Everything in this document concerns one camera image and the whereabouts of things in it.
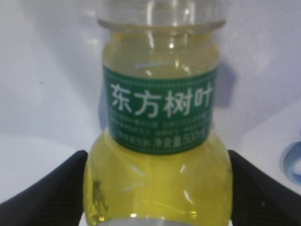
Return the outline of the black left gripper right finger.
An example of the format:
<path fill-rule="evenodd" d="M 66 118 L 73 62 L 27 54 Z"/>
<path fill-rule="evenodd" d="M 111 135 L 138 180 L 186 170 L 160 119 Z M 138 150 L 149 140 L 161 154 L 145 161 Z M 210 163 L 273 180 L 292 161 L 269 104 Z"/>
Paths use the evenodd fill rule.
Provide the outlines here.
<path fill-rule="evenodd" d="M 234 226 L 299 226 L 301 196 L 259 170 L 233 150 Z"/>

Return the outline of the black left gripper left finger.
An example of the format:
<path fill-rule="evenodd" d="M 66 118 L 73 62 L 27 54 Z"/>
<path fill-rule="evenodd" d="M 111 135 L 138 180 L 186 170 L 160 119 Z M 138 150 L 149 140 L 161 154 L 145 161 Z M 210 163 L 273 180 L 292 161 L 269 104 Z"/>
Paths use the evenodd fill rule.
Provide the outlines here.
<path fill-rule="evenodd" d="M 2 226 L 77 226 L 83 214 L 87 152 L 77 151 L 44 178 L 0 205 Z"/>

